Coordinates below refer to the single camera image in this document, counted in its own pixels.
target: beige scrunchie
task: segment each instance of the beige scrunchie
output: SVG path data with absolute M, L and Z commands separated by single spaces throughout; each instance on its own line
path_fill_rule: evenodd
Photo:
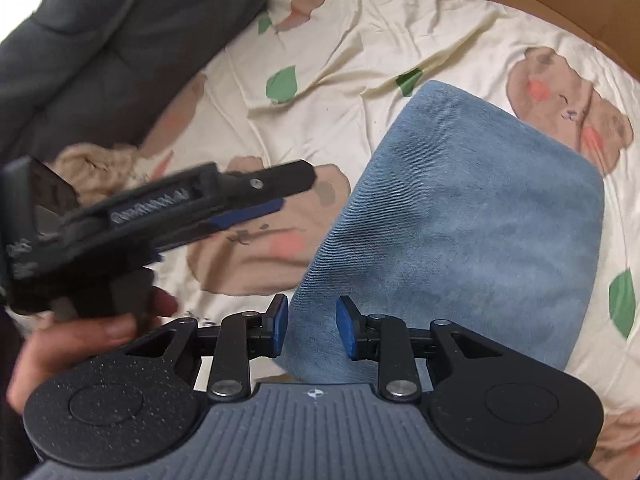
M 49 167 L 76 189 L 81 205 L 88 206 L 122 190 L 137 160 L 133 146 L 108 150 L 81 143 L 65 148 Z

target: blue denim fabric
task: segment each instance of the blue denim fabric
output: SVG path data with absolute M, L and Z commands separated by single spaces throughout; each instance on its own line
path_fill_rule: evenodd
M 428 82 L 391 126 L 291 306 L 279 364 L 312 382 L 375 382 L 335 326 L 363 314 L 446 318 L 549 365 L 574 348 L 596 273 L 604 189 L 579 154 Z M 423 387 L 430 381 L 418 362 Z

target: gray gripper base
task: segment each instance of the gray gripper base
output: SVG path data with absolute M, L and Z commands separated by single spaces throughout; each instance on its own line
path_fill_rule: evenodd
M 417 408 L 368 384 L 262 384 L 249 400 L 212 408 L 182 447 L 127 470 L 46 462 L 31 480 L 597 480 L 587 465 L 493 470 L 456 454 Z

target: bed sheet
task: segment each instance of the bed sheet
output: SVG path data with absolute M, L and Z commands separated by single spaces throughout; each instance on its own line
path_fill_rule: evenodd
M 594 388 L 607 413 L 640 407 L 640 148 L 633 141 L 640 84 L 572 34 L 494 2 L 270 0 L 167 109 L 138 150 L 127 185 L 212 160 L 248 170 L 303 158 L 321 168 L 322 189 L 284 218 L 166 254 L 156 266 L 159 285 L 203 324 L 265 310 L 273 292 L 291 296 L 372 152 L 429 79 L 517 115 L 600 169 L 606 205 L 598 272 L 566 370 Z M 549 119 L 556 116 L 567 122 Z M 216 278 L 220 262 L 238 251 L 250 254 L 234 260 L 234 272 L 259 286 Z M 278 271 L 264 278 L 274 265 Z M 258 375 L 281 373 L 273 362 L 257 368 Z

